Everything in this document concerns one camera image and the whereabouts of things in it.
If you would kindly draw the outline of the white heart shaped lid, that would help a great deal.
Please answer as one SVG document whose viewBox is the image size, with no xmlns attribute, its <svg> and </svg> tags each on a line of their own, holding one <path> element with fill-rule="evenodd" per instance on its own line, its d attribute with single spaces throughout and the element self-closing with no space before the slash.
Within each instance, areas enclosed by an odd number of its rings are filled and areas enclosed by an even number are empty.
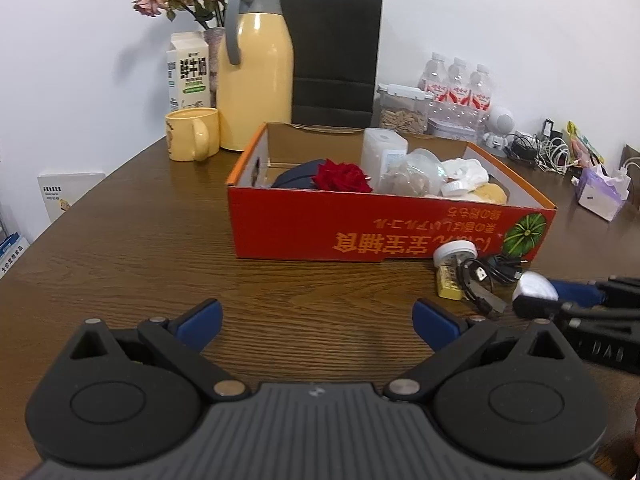
<svg viewBox="0 0 640 480">
<path fill-rule="evenodd" d="M 515 285 L 512 304 L 521 298 L 556 301 L 559 299 L 559 294 L 548 278 L 533 271 L 526 271 L 521 274 Z"/>
</svg>

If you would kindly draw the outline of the yellow white plush toy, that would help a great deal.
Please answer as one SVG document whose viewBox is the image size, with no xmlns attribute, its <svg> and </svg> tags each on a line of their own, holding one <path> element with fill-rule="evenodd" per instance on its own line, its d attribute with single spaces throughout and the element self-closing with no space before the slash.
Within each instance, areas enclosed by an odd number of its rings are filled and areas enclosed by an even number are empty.
<svg viewBox="0 0 640 480">
<path fill-rule="evenodd" d="M 509 197 L 506 191 L 497 183 L 488 182 L 480 185 L 469 194 L 471 200 L 481 203 L 506 205 Z"/>
</svg>

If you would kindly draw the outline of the white jar lid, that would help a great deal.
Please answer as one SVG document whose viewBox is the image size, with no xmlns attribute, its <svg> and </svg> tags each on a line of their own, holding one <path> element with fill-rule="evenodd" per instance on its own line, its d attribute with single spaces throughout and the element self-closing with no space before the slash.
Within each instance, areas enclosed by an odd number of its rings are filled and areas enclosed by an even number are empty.
<svg viewBox="0 0 640 480">
<path fill-rule="evenodd" d="M 465 180 L 454 180 L 443 184 L 440 188 L 440 194 L 447 198 L 460 197 L 468 195 L 474 190 L 475 186 L 472 183 Z"/>
</svg>

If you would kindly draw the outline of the white cloth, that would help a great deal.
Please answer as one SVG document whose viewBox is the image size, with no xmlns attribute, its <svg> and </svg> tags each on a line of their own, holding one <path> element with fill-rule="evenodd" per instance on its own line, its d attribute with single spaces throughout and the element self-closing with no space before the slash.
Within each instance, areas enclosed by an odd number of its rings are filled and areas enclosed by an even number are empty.
<svg viewBox="0 0 640 480">
<path fill-rule="evenodd" d="M 444 168 L 449 181 L 461 181 L 472 186 L 472 188 L 477 188 L 489 182 L 488 171 L 476 158 L 443 160 L 442 168 Z"/>
</svg>

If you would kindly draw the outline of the iridescent plastic bag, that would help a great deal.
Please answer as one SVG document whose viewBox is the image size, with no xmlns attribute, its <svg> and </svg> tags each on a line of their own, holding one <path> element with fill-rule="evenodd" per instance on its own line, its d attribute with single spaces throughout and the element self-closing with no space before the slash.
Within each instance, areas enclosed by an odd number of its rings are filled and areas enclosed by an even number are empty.
<svg viewBox="0 0 640 480">
<path fill-rule="evenodd" d="M 417 148 L 388 165 L 375 192 L 411 197 L 437 196 L 446 182 L 445 168 L 437 156 L 425 148 Z"/>
</svg>

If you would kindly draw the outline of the navy blue zip case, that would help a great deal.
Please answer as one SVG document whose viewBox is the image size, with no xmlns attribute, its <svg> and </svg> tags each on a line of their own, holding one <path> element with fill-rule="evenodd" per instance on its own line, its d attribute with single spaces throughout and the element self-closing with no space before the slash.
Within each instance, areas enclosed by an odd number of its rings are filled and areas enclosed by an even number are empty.
<svg viewBox="0 0 640 480">
<path fill-rule="evenodd" d="M 271 185 L 272 188 L 292 188 L 293 190 L 313 190 L 314 177 L 322 165 L 326 163 L 325 159 L 311 160 L 297 165 L 294 168 L 286 170 Z"/>
</svg>

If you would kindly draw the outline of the red rose flower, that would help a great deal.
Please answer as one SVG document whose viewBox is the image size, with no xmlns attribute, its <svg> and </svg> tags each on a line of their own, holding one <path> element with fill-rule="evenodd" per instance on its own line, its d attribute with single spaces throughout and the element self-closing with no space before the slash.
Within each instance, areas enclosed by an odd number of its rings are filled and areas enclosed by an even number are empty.
<svg viewBox="0 0 640 480">
<path fill-rule="evenodd" d="M 315 188 L 321 191 L 371 193 L 368 176 L 358 165 L 332 162 L 327 159 L 318 166 L 311 178 Z"/>
</svg>

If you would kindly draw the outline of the translucent plastic container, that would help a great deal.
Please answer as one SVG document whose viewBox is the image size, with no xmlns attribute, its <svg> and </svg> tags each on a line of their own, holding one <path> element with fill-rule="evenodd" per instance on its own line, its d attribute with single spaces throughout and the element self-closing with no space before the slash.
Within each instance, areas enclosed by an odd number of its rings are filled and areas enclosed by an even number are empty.
<svg viewBox="0 0 640 480">
<path fill-rule="evenodd" d="M 408 153 L 408 141 L 396 131 L 365 128 L 359 167 L 368 177 L 373 191 L 378 189 L 390 165 L 396 164 Z"/>
</svg>

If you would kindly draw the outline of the white lidded small jar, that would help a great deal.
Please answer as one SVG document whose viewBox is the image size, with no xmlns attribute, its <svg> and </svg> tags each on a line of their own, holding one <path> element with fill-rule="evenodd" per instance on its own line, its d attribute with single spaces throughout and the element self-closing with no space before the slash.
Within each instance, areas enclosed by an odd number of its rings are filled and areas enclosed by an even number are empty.
<svg viewBox="0 0 640 480">
<path fill-rule="evenodd" d="M 475 259 L 477 249 L 469 240 L 453 240 L 434 251 L 436 289 L 440 298 L 459 301 L 464 292 L 459 283 L 458 271 L 466 260 Z"/>
</svg>

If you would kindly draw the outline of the purple tissue pack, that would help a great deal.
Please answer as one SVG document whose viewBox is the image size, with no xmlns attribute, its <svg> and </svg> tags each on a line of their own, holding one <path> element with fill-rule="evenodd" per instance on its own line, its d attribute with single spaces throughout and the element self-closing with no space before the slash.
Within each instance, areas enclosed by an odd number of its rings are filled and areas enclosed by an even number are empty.
<svg viewBox="0 0 640 480">
<path fill-rule="evenodd" d="M 576 188 L 577 203 L 611 222 L 626 203 L 630 182 L 626 168 L 617 169 L 610 176 L 601 165 L 584 168 Z"/>
</svg>

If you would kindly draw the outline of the red cardboard box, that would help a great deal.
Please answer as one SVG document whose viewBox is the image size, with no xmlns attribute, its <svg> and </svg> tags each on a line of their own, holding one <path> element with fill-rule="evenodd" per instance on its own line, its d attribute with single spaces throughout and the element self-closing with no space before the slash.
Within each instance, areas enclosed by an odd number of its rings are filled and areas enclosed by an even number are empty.
<svg viewBox="0 0 640 480">
<path fill-rule="evenodd" d="M 409 136 L 409 148 L 440 159 L 474 158 L 509 196 L 505 205 L 443 197 L 272 188 L 286 170 L 314 159 L 360 161 L 364 132 L 353 128 L 261 126 L 227 180 L 240 258 L 383 261 L 423 259 L 452 240 L 481 255 L 536 256 L 555 204 L 498 158 L 463 141 Z"/>
</svg>

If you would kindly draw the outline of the white power adapter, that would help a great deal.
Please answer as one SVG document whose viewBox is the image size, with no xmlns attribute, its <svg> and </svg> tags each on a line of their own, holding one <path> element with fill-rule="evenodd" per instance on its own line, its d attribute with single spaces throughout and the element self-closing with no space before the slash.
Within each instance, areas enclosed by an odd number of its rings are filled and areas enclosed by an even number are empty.
<svg viewBox="0 0 640 480">
<path fill-rule="evenodd" d="M 628 202 L 634 208 L 640 207 L 640 153 L 626 144 L 620 155 L 620 168 L 627 171 L 630 177 Z"/>
</svg>

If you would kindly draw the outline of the colourful snack packet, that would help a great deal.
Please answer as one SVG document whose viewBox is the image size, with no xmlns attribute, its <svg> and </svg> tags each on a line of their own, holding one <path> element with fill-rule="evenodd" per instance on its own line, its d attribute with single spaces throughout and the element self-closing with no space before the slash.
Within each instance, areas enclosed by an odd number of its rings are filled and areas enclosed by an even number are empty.
<svg viewBox="0 0 640 480">
<path fill-rule="evenodd" d="M 582 135 L 574 122 L 568 122 L 565 129 L 568 135 L 568 146 L 574 165 L 580 168 L 594 167 L 604 164 L 603 156 L 592 143 Z"/>
</svg>

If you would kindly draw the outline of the white robot toy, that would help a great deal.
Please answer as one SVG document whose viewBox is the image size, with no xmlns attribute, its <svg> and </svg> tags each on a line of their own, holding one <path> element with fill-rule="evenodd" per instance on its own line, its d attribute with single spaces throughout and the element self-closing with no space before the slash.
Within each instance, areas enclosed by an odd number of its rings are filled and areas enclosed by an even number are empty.
<svg viewBox="0 0 640 480">
<path fill-rule="evenodd" d="M 488 153 L 505 158 L 514 128 L 514 117 L 510 110 L 503 106 L 493 106 L 487 115 L 480 144 Z"/>
</svg>

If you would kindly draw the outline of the white box beside table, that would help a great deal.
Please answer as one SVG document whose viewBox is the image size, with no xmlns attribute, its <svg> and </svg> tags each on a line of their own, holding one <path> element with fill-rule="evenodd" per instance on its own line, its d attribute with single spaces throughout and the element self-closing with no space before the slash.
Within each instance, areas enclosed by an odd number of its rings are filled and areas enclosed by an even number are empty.
<svg viewBox="0 0 640 480">
<path fill-rule="evenodd" d="M 103 172 L 84 174 L 42 174 L 37 178 L 44 206 L 51 223 L 68 211 L 105 178 Z"/>
</svg>

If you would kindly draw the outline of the yellow mug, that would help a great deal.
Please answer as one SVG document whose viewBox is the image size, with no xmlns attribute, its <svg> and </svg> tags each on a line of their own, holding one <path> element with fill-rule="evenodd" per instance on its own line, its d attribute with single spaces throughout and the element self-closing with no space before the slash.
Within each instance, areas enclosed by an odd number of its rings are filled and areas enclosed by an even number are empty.
<svg viewBox="0 0 640 480">
<path fill-rule="evenodd" d="M 216 108 L 193 107 L 165 116 L 168 156 L 174 162 L 204 162 L 220 149 Z"/>
</svg>

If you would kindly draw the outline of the storage rack with items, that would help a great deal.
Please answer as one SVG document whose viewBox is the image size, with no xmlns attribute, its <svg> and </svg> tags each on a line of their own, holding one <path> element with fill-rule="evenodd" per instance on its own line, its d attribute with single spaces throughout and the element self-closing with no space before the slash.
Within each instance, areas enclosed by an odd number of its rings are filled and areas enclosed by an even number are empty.
<svg viewBox="0 0 640 480">
<path fill-rule="evenodd" d="M 8 274 L 12 266 L 29 247 L 29 239 L 18 225 L 10 207 L 1 204 L 1 276 Z"/>
</svg>

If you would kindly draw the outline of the clear snack container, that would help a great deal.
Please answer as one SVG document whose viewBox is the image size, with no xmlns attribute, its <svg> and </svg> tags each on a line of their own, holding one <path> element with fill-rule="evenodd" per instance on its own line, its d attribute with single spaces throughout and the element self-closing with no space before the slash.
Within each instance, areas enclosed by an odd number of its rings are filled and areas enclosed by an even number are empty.
<svg viewBox="0 0 640 480">
<path fill-rule="evenodd" d="M 379 84 L 380 127 L 399 134 L 423 134 L 433 101 L 431 92 L 401 84 Z"/>
</svg>

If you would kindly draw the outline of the water bottle right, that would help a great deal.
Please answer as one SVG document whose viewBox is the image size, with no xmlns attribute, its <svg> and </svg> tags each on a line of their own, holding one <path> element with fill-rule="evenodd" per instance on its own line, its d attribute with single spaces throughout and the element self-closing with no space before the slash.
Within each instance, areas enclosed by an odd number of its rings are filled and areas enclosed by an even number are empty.
<svg viewBox="0 0 640 480">
<path fill-rule="evenodd" d="M 494 92 L 494 84 L 490 79 L 487 66 L 483 64 L 476 66 L 476 70 L 470 77 L 469 89 L 469 125 L 472 128 L 476 128 L 488 113 L 491 106 L 492 92 Z"/>
</svg>

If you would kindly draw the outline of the water bottle middle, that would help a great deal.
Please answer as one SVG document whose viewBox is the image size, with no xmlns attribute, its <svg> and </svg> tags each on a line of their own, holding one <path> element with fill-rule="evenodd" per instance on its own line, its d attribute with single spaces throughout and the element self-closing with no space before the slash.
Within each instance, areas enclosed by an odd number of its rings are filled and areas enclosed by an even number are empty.
<svg viewBox="0 0 640 480">
<path fill-rule="evenodd" d="M 462 58 L 454 58 L 447 70 L 446 102 L 450 122 L 461 125 L 470 100 L 468 64 Z"/>
</svg>

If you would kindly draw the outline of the white milk carton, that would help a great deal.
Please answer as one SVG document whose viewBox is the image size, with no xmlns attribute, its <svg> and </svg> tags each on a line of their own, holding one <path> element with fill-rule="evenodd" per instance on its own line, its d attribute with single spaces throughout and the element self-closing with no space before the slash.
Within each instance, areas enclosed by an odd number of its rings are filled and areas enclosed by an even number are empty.
<svg viewBox="0 0 640 480">
<path fill-rule="evenodd" d="M 209 48 L 202 32 L 176 32 L 167 50 L 170 110 L 210 107 Z"/>
</svg>

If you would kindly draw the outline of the yellow thermos jug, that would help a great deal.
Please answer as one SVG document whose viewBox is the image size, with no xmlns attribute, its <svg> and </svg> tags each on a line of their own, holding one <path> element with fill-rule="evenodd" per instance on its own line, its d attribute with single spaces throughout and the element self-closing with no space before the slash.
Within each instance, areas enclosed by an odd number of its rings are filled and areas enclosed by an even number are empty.
<svg viewBox="0 0 640 480">
<path fill-rule="evenodd" d="M 218 51 L 220 146 L 242 152 L 263 124 L 289 122 L 293 77 L 281 0 L 228 0 Z"/>
</svg>

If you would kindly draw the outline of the black paper bag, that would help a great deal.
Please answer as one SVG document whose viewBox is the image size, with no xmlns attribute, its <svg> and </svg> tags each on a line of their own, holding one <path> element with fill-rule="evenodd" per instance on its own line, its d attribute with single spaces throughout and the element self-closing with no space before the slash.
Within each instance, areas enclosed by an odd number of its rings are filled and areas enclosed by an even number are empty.
<svg viewBox="0 0 640 480">
<path fill-rule="evenodd" d="M 367 128 L 383 0 L 281 0 L 294 49 L 292 122 Z"/>
</svg>

